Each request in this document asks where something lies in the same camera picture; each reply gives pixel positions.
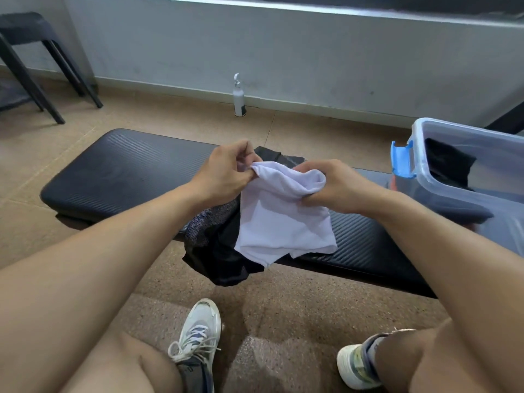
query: tiled floor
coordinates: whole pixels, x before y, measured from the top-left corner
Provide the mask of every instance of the tiled floor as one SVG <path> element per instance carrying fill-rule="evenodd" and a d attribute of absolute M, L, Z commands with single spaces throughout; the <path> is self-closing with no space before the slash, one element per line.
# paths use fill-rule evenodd
<path fill-rule="evenodd" d="M 0 267 L 75 233 L 55 220 L 38 194 L 113 128 L 216 144 L 247 137 L 285 154 L 339 158 L 379 171 L 390 171 L 391 140 L 409 136 L 399 128 L 256 108 L 236 118 L 231 105 L 106 88 L 105 106 L 97 110 L 66 83 L 46 81 L 44 87 L 65 125 L 32 104 L 0 114 Z M 236 287 L 215 287 L 182 255 L 181 244 L 169 244 L 118 322 L 165 350 L 193 303 L 212 298 L 224 322 L 214 367 L 219 391 L 349 391 L 337 375 L 339 347 L 378 331 L 431 327 L 446 316 L 435 300 L 277 264 Z"/>

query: black bench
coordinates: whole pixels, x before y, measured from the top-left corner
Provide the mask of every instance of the black bench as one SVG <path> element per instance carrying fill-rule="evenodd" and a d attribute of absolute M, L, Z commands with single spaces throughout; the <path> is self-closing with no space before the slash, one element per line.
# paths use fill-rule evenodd
<path fill-rule="evenodd" d="M 64 224 L 82 229 L 191 180 L 216 145 L 115 129 L 58 173 L 40 194 Z M 385 185 L 390 174 L 358 170 Z M 278 263 L 434 297 L 386 231 L 356 214 L 331 214 L 338 251 Z M 183 240 L 184 229 L 175 237 Z"/>

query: shoelace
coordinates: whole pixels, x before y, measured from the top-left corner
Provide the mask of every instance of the shoelace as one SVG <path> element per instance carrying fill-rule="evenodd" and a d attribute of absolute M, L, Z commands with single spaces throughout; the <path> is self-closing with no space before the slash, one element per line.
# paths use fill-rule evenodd
<path fill-rule="evenodd" d="M 215 340 L 213 337 L 207 337 L 206 331 L 209 328 L 205 325 L 195 325 L 191 330 L 186 339 L 182 342 L 174 341 L 167 349 L 167 354 L 175 363 L 187 360 L 191 357 L 198 358 L 201 362 L 207 361 L 206 356 L 213 353 L 215 350 L 220 350 L 214 344 L 208 344 Z M 192 346 L 191 349 L 186 350 L 187 346 Z M 178 354 L 174 354 L 173 348 L 178 348 Z"/>

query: left hand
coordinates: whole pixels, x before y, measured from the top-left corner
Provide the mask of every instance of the left hand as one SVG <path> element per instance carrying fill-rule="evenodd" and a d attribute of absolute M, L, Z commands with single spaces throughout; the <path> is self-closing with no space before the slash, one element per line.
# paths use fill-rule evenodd
<path fill-rule="evenodd" d="M 193 177 L 190 185 L 193 186 L 193 190 L 203 195 L 203 205 L 206 208 L 226 204 L 257 177 L 252 169 L 239 171 L 243 166 L 249 167 L 255 161 L 262 159 L 247 139 L 217 147 Z"/>

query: baseboard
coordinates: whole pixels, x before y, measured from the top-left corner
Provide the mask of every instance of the baseboard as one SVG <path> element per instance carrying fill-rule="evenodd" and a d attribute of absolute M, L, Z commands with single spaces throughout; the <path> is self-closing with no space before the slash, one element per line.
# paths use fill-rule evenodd
<path fill-rule="evenodd" d="M 5 66 L 0 66 L 0 70 L 7 70 Z M 29 69 L 32 74 L 38 77 L 66 80 L 60 72 L 50 70 Z M 150 92 L 156 94 L 166 94 L 174 96 L 185 96 L 214 102 L 233 103 L 233 97 L 229 93 L 196 90 L 194 88 L 175 87 L 170 85 L 144 83 L 140 81 L 122 80 L 116 78 L 96 77 L 96 82 L 102 87 L 119 88 L 122 90 Z M 360 123 L 370 123 L 379 125 L 389 125 L 393 127 L 411 128 L 416 120 L 415 117 L 397 116 L 392 114 L 361 112 L 348 109 L 337 109 L 327 106 L 308 105 L 305 103 L 289 102 L 287 100 L 265 99 L 254 96 L 246 96 L 246 105 L 259 107 L 261 109 L 278 110 L 282 112 L 297 112 L 316 116 L 339 118 L 342 120 L 358 121 Z"/>

